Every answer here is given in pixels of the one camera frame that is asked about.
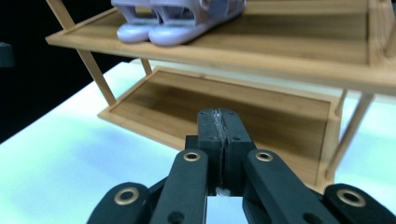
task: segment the shoe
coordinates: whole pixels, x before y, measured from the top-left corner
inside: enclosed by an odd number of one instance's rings
[[[160,46],[187,43],[211,28],[240,15],[245,0],[149,0],[163,24],[148,32],[149,40]]]
[[[149,0],[111,0],[111,5],[127,20],[117,31],[117,37],[122,42],[137,43],[149,40],[149,31],[162,22],[153,10],[143,16],[137,15],[135,7],[150,8]]]

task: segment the shelf board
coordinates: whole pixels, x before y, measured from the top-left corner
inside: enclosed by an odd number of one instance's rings
[[[324,178],[324,167],[338,144],[337,99],[254,85],[160,67],[99,117],[183,149],[185,136],[197,134],[198,111],[229,108],[237,111],[258,148],[273,150],[306,184],[322,189],[331,182]]]
[[[277,2],[287,3],[277,14],[269,5],[274,2],[249,2],[242,16],[176,47],[121,43],[116,31],[125,19],[114,8],[48,36],[47,41],[73,49],[396,95],[393,72],[368,65],[364,1],[334,1],[329,10],[310,14],[306,11],[314,10],[291,10],[292,1]],[[316,8],[326,1],[305,2]]]

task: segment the black background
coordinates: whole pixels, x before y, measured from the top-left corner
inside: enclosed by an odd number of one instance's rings
[[[75,22],[111,8],[110,0],[64,0]],[[0,42],[12,46],[15,66],[0,68],[0,143],[40,118],[92,78],[74,49],[45,37],[62,30],[45,0],[1,0]],[[103,72],[131,59],[93,54]]]

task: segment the shoe rack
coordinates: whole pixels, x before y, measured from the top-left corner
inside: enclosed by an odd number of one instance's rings
[[[246,121],[259,147],[278,153],[318,191],[332,183],[375,95],[396,96],[390,0],[248,1],[235,20],[166,48],[121,43],[116,31],[125,19],[115,8],[75,24],[62,0],[47,2],[63,30],[46,40],[78,51],[108,103],[99,117],[182,149],[184,136],[196,134],[197,111],[228,106]],[[91,52],[139,58],[146,76],[116,99]],[[275,88],[201,71],[152,71],[149,60],[327,86],[342,94]],[[361,98],[339,139],[350,90],[361,92]]]

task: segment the wooden post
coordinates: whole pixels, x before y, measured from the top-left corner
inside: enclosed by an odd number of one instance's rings
[[[69,12],[64,6],[62,0],[47,0],[47,3],[49,4],[50,9],[52,10],[53,14],[55,14],[58,22],[62,25],[62,28],[64,28],[64,30],[75,27],[76,24],[73,22],[73,19],[71,18]],[[108,87],[107,82],[103,77],[103,74],[100,71],[100,68],[97,65],[92,54],[89,51],[82,49],[77,49],[77,52],[79,54],[79,57],[87,67],[88,71],[90,72],[93,80],[99,87],[99,90],[105,96],[107,104],[114,105],[116,103],[116,98],[114,97],[113,92],[111,92],[111,89]]]
[[[347,148],[349,147],[350,142],[352,141],[356,131],[361,125],[361,121],[373,99],[374,95],[372,93],[363,93],[361,95],[359,104],[355,109],[355,112],[346,128],[346,131],[340,141],[340,144],[338,145],[338,148],[335,150],[332,160],[329,163],[329,167],[326,171],[327,179],[330,179],[334,176],[335,169],[339,165],[341,158],[345,155]]]
[[[149,60],[147,59],[140,59],[140,62],[143,64],[143,68],[145,69],[146,76],[151,75],[151,65],[149,64]]]
[[[335,108],[335,115],[337,117],[341,116],[341,111],[343,110],[344,101],[347,98],[347,90],[343,89],[343,93],[341,94],[340,101],[338,102],[337,108]]]
[[[385,46],[385,55],[387,55],[387,57],[396,56],[396,24],[393,24],[388,44]]]

